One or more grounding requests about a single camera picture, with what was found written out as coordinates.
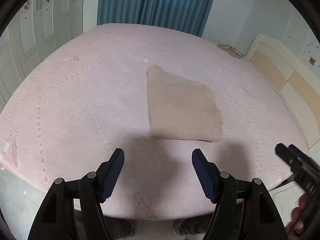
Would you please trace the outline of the person's right hand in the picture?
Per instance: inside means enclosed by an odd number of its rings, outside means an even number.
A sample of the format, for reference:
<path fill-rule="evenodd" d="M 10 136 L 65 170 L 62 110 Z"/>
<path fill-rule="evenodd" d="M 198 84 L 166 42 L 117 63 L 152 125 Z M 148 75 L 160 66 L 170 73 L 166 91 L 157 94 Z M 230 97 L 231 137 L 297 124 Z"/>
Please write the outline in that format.
<path fill-rule="evenodd" d="M 287 233 L 288 239 L 298 239 L 298 234 L 300 234 L 304 229 L 303 221 L 299 218 L 300 214 L 304 210 L 308 201 L 306 193 L 301 195 L 298 201 L 298 206 L 295 207 L 291 212 L 291 221 L 287 224 L 285 231 Z"/>

